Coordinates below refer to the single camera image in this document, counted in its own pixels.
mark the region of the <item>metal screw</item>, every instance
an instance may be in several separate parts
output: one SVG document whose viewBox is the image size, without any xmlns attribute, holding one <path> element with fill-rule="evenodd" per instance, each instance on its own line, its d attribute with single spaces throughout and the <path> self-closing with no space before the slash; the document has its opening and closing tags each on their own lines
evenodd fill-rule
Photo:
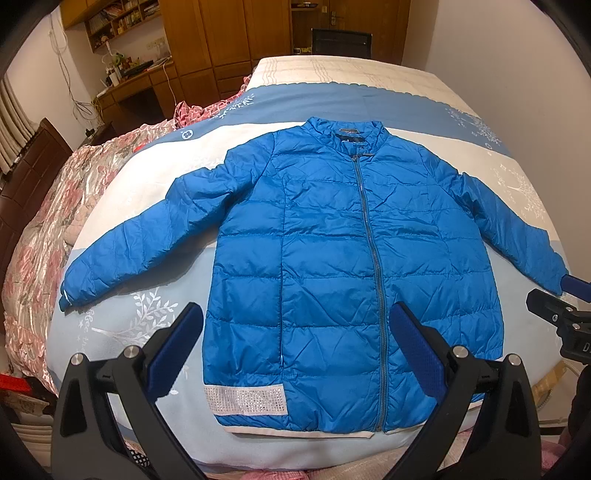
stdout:
<svg viewBox="0 0 591 480">
<path fill-rule="evenodd" d="M 135 358 L 138 356 L 138 353 L 139 347 L 137 345 L 129 345 L 128 347 L 125 347 L 125 350 L 123 350 L 123 354 L 127 358 Z"/>
<path fill-rule="evenodd" d="M 74 355 L 72 355 L 72 358 L 70 358 L 70 363 L 72 365 L 80 365 L 82 363 L 82 360 L 84 360 L 84 355 L 82 355 L 81 353 L 75 353 Z"/>
<path fill-rule="evenodd" d="M 453 354 L 458 358 L 466 358 L 468 356 L 468 349 L 463 345 L 456 345 L 452 349 Z"/>
<path fill-rule="evenodd" d="M 516 353 L 511 353 L 509 355 L 509 363 L 514 366 L 521 365 L 521 357 Z"/>
</svg>

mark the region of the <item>wooden wardrobe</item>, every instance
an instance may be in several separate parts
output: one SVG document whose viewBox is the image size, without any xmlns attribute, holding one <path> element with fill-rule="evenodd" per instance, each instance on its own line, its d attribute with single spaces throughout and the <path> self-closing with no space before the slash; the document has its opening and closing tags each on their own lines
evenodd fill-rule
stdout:
<svg viewBox="0 0 591 480">
<path fill-rule="evenodd" d="M 261 58 L 289 55 L 290 0 L 160 0 L 178 82 L 189 105 L 234 95 Z"/>
</svg>

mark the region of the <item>quilted jacket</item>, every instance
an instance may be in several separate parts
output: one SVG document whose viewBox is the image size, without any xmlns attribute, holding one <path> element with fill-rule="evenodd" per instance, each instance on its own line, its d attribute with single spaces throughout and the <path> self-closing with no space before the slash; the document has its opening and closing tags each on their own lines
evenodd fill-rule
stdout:
<svg viewBox="0 0 591 480">
<path fill-rule="evenodd" d="M 369 436 L 425 420 L 425 397 L 387 328 L 404 301 L 451 345 L 502 355 L 483 239 L 560 294 L 546 231 L 480 180 L 380 122 L 319 118 L 228 151 L 104 234 L 66 272 L 82 306 L 219 224 L 203 338 L 206 397 L 232 432 Z"/>
</svg>

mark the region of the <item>curtain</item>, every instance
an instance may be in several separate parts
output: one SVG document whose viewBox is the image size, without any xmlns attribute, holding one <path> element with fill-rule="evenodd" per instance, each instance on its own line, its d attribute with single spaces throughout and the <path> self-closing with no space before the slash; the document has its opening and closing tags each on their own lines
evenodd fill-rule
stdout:
<svg viewBox="0 0 591 480">
<path fill-rule="evenodd" d="M 35 128 L 22 111 L 8 78 L 0 80 L 0 170 L 10 171 L 21 149 L 35 134 Z"/>
</svg>

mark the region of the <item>jacket's left sleeve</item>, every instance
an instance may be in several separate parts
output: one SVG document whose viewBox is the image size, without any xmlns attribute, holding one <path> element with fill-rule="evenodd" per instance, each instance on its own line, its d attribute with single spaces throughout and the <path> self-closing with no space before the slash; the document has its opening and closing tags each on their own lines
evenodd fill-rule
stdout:
<svg viewBox="0 0 591 480">
<path fill-rule="evenodd" d="M 560 280 L 568 271 L 562 257 L 550 246 L 548 232 L 525 223 L 479 179 L 466 173 L 460 175 L 424 147 L 419 152 L 439 186 L 474 218 L 483 238 L 521 273 L 561 295 Z"/>
<path fill-rule="evenodd" d="M 274 134 L 228 151 L 223 164 L 200 168 L 173 182 L 164 200 L 105 233 L 64 276 L 60 310 L 83 306 L 130 277 L 160 263 L 189 235 L 219 223 L 240 195 L 254 187 L 271 160 Z"/>
</svg>

